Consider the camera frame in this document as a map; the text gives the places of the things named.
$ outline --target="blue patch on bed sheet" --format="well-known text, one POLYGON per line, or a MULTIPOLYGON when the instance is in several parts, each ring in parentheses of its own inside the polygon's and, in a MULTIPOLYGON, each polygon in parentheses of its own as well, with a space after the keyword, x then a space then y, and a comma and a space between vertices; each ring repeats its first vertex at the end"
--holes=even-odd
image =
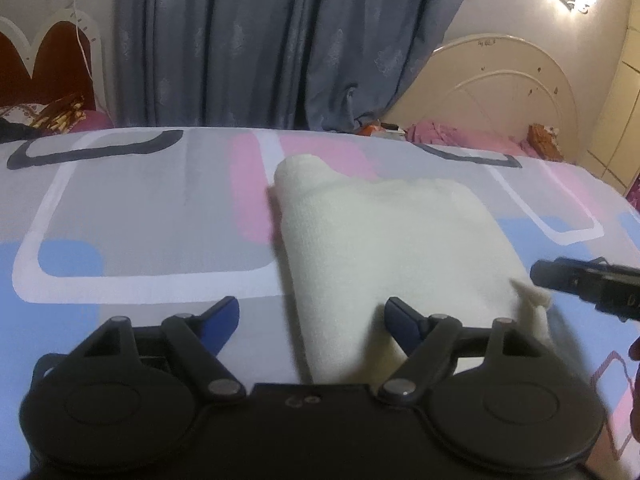
POLYGON ((640 223, 638 223, 633 213, 620 213, 618 221, 634 245, 640 250, 640 223))
MULTIPOLYGON (((18 298, 12 270, 19 243, 0 244, 0 478, 29 470, 29 448, 18 424, 18 408, 36 361, 46 353, 68 353, 98 324, 98 306, 36 304, 18 298)), ((38 260, 52 276, 101 276, 102 259, 91 245, 44 241, 38 260)))
MULTIPOLYGON (((559 218, 547 217, 543 221, 557 231, 571 229, 559 218)), ((554 260, 558 256, 565 256, 593 260, 600 256, 591 254, 581 242, 568 246, 557 245, 528 218, 501 219, 498 224, 527 270, 541 258, 554 260)), ((570 366, 583 372, 585 377, 590 377, 611 351, 617 351, 625 360, 631 378, 635 376, 638 364, 627 357, 629 346, 638 337, 638 330, 631 323, 622 323, 616 317, 597 312, 592 304, 570 294, 555 292, 553 298, 554 304, 548 313, 549 330, 570 366)), ((610 412, 616 408, 627 388, 628 383, 622 372, 607 373, 598 382, 598 392, 610 412)))

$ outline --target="patterned bed sheet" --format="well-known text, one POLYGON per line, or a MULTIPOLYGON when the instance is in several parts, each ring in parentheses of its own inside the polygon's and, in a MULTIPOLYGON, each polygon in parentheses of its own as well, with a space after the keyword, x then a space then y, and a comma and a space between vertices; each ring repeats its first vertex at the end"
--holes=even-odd
MULTIPOLYGON (((306 377, 273 173, 312 153, 362 178, 450 178, 494 215, 529 267, 567 256, 640 266, 640 218, 581 168, 492 152, 338 134, 128 128, 0 146, 0 477, 29 449, 17 411, 37 359, 69 352, 126 315, 157 324, 236 296, 237 331, 219 355, 248 387, 306 377)), ((638 324, 566 294, 548 314, 558 352, 595 387, 609 418, 590 465, 640 474, 629 413, 638 324)))

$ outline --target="white towel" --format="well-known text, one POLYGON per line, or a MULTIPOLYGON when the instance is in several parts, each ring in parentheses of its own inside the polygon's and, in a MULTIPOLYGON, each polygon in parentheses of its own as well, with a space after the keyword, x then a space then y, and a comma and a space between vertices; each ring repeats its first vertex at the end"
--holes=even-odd
POLYGON ((274 182, 314 382, 378 385, 399 366, 404 354, 383 326, 390 296, 465 326, 511 317, 548 341, 549 295, 462 184, 368 182, 312 155, 284 160, 274 182))

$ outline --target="curtain fold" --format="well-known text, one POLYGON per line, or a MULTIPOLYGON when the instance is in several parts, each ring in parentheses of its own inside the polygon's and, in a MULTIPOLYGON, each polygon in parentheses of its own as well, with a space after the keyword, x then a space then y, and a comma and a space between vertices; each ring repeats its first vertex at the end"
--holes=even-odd
POLYGON ((462 0, 117 0, 125 126, 350 132, 413 81, 462 0))

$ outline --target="arched headboard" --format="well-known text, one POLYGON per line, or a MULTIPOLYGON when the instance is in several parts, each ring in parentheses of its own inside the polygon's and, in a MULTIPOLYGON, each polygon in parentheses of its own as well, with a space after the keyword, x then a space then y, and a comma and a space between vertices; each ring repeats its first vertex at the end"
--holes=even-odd
POLYGON ((580 149, 566 75, 540 47, 513 36, 467 36, 435 50, 383 117, 404 128, 423 119, 517 140, 538 123, 559 129, 568 162, 575 162, 580 149))
POLYGON ((78 45, 73 9, 61 9, 52 15, 33 44, 15 23, 0 16, 0 106, 49 104, 76 92, 84 96, 87 109, 105 105, 98 27, 81 11, 78 27, 91 75, 78 45))

